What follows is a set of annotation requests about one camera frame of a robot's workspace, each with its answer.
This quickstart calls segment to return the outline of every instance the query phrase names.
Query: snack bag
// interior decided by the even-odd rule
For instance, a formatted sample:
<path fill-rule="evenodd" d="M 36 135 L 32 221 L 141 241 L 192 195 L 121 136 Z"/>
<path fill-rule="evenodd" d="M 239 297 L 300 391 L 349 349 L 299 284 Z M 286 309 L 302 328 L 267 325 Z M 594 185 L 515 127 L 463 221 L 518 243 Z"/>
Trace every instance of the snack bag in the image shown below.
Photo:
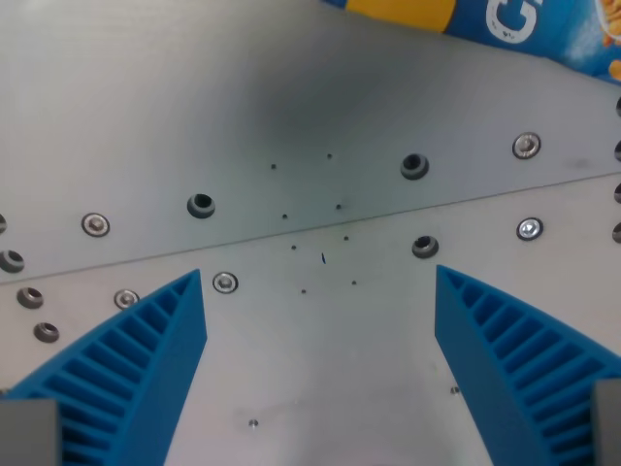
<path fill-rule="evenodd" d="M 324 0 L 621 82 L 621 0 Z"/>

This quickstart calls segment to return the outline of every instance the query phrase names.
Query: aluminum surface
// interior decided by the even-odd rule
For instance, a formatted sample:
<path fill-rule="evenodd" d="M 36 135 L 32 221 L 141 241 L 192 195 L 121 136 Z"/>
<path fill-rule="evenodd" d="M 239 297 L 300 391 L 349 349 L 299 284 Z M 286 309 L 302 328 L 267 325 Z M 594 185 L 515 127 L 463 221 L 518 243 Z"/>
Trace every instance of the aluminum surface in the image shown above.
<path fill-rule="evenodd" d="M 46 296 L 36 313 L 16 301 L 21 285 L 7 283 L 0 386 L 115 315 L 116 290 L 147 296 L 200 268 L 209 340 L 167 466 L 206 455 L 222 466 L 490 466 L 434 338 L 436 265 L 620 353 L 621 245 L 610 238 L 620 182 L 608 176 L 32 280 Z M 515 235 L 527 216 L 545 218 L 533 242 Z M 410 251 L 422 235 L 441 243 L 426 260 Z M 222 270 L 239 277 L 234 294 L 213 289 Z M 56 343 L 32 337 L 41 321 L 58 327 Z"/>
<path fill-rule="evenodd" d="M 315 0 L 7 0 L 0 50 L 0 282 L 621 168 L 619 87 Z"/>

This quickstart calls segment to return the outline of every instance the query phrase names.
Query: hole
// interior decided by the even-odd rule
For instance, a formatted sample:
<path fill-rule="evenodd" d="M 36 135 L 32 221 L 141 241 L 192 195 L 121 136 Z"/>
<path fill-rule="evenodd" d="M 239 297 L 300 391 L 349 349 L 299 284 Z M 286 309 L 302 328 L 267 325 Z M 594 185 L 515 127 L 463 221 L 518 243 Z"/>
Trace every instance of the hole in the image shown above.
<path fill-rule="evenodd" d="M 617 223 L 612 229 L 612 240 L 615 243 L 621 243 L 621 223 Z"/>
<path fill-rule="evenodd" d="M 401 174 L 406 180 L 420 180 L 429 172 L 427 157 L 418 153 L 408 155 L 401 162 Z"/>
<path fill-rule="evenodd" d="M 431 237 L 429 236 L 421 236 L 420 238 L 418 238 L 415 242 L 414 245 L 417 248 L 428 248 L 429 245 L 431 245 Z"/>
<path fill-rule="evenodd" d="M 19 255 L 17 252 L 15 252 L 14 250 L 10 250 L 9 251 L 9 257 L 14 260 L 15 262 L 23 262 L 23 257 L 21 257 L 21 255 Z"/>
<path fill-rule="evenodd" d="M 196 194 L 194 196 L 194 203 L 201 209 L 206 209 L 212 205 L 212 198 L 207 194 Z"/>
<path fill-rule="evenodd" d="M 215 203 L 207 194 L 194 194 L 187 200 L 187 211 L 195 218 L 209 218 L 215 212 Z"/>
<path fill-rule="evenodd" d="M 28 288 L 28 294 L 33 298 L 41 298 L 43 295 L 35 288 Z"/>
<path fill-rule="evenodd" d="M 420 167 L 421 163 L 422 162 L 420 160 L 420 156 L 415 153 L 412 155 L 408 155 L 404 159 L 404 167 L 406 167 L 408 170 L 416 170 L 418 167 Z"/>

